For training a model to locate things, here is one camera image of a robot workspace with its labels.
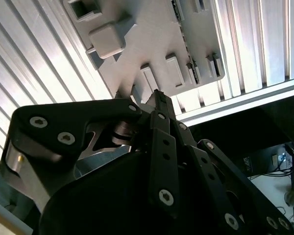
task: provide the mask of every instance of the black mechanical linkage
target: black mechanical linkage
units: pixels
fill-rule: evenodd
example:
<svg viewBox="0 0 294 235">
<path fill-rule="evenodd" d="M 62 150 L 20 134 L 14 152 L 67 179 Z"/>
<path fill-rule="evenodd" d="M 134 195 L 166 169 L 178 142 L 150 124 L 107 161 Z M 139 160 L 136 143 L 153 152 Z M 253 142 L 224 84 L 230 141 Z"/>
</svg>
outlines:
<svg viewBox="0 0 294 235">
<path fill-rule="evenodd" d="M 122 145 L 130 152 L 74 177 L 79 159 Z M 213 142 L 194 141 L 158 90 L 141 107 L 122 98 L 17 109 L 0 171 L 36 203 L 40 235 L 294 234 Z"/>
</svg>

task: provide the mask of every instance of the cable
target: cable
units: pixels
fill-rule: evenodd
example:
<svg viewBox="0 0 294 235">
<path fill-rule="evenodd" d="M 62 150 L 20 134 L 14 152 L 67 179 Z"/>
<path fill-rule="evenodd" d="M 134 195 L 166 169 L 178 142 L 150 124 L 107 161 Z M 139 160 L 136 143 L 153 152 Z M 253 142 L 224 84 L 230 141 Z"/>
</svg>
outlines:
<svg viewBox="0 0 294 235">
<path fill-rule="evenodd" d="M 285 208 L 284 208 L 284 207 L 277 207 L 277 209 L 279 209 L 279 208 L 281 208 L 281 209 L 284 210 L 284 214 L 283 214 L 283 215 L 285 215 L 285 214 L 286 214 L 286 210 L 285 210 Z"/>
</svg>

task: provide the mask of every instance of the white surface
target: white surface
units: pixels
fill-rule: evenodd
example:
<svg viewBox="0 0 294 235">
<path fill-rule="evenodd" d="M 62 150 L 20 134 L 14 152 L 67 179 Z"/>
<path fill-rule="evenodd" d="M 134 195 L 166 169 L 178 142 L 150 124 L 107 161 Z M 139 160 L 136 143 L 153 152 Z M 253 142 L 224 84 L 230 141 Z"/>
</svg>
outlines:
<svg viewBox="0 0 294 235">
<path fill-rule="evenodd" d="M 289 207 L 284 201 L 284 194 L 291 189 L 291 179 L 285 177 L 270 177 L 259 176 L 252 183 L 266 196 L 276 207 L 283 207 L 285 209 L 285 217 L 291 218 L 293 215 L 293 208 Z"/>
</svg>

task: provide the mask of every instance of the metal pin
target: metal pin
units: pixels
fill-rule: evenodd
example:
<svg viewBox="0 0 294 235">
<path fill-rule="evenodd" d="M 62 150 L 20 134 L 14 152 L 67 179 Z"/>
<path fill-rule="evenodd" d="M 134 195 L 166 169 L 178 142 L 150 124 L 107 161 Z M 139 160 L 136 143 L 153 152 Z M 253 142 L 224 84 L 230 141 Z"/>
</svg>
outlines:
<svg viewBox="0 0 294 235">
<path fill-rule="evenodd" d="M 43 117 L 32 117 L 29 120 L 29 123 L 37 128 L 44 128 L 48 125 L 48 122 L 46 119 L 44 119 Z"/>
<path fill-rule="evenodd" d="M 75 142 L 75 137 L 69 132 L 61 132 L 58 135 L 58 141 L 66 145 L 71 145 Z"/>
</svg>

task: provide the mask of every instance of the gray plastic part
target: gray plastic part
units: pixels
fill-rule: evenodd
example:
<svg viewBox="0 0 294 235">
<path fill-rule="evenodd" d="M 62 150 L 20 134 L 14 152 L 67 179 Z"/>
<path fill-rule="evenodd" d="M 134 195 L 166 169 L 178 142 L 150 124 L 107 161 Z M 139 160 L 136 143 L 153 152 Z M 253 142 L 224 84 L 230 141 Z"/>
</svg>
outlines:
<svg viewBox="0 0 294 235">
<path fill-rule="evenodd" d="M 194 76 L 194 72 L 193 72 L 191 63 L 187 64 L 187 69 L 189 71 L 189 75 L 191 78 L 191 81 L 190 81 L 191 84 L 196 84 L 196 80 L 195 80 L 195 76 Z"/>
<path fill-rule="evenodd" d="M 181 24 L 191 56 L 198 66 L 200 85 L 222 79 L 224 69 L 209 0 L 179 2 L 185 18 Z"/>
<path fill-rule="evenodd" d="M 91 31 L 89 39 L 101 59 L 121 53 L 125 46 L 113 24 Z"/>
<path fill-rule="evenodd" d="M 68 4 L 74 12 L 73 15 L 77 22 L 90 21 L 102 15 L 93 0 L 69 0 Z"/>
<path fill-rule="evenodd" d="M 180 66 L 178 65 L 177 58 L 174 55 L 167 58 L 167 67 L 170 73 L 170 80 L 175 87 L 180 88 L 185 86 Z"/>
<path fill-rule="evenodd" d="M 194 12 L 200 13 L 207 9 L 206 3 L 204 0 L 193 0 L 194 1 Z"/>
<path fill-rule="evenodd" d="M 202 76 L 200 83 L 196 84 L 194 70 L 192 73 L 189 70 L 190 57 L 171 0 L 80 0 L 86 7 L 90 1 L 96 5 L 95 9 L 90 7 L 85 13 L 98 13 L 92 18 L 80 16 L 80 21 L 76 20 L 76 12 L 69 0 L 61 1 L 112 94 L 119 91 L 130 97 L 135 85 L 141 101 L 146 102 L 154 89 L 172 96 L 216 80 Z M 187 5 L 185 0 L 179 0 L 176 7 L 181 18 L 185 18 L 183 25 L 190 24 L 185 31 L 191 35 L 187 35 L 187 43 L 190 40 L 191 55 L 200 73 L 205 74 L 204 70 L 209 70 L 206 57 L 219 52 L 213 17 L 211 12 L 205 11 L 208 16 L 203 22 L 201 17 L 193 19 L 192 14 L 200 14 L 194 13 L 194 8 L 188 9 Z M 208 34 L 213 39 L 203 36 L 197 40 L 198 35 L 207 34 L 207 28 L 202 24 L 208 24 L 209 31 L 213 32 Z M 197 28 L 198 32 L 192 35 L 191 30 Z M 200 50 L 196 44 L 202 44 Z M 170 55 L 174 58 L 167 61 Z M 202 68 L 202 58 L 206 68 Z"/>
</svg>

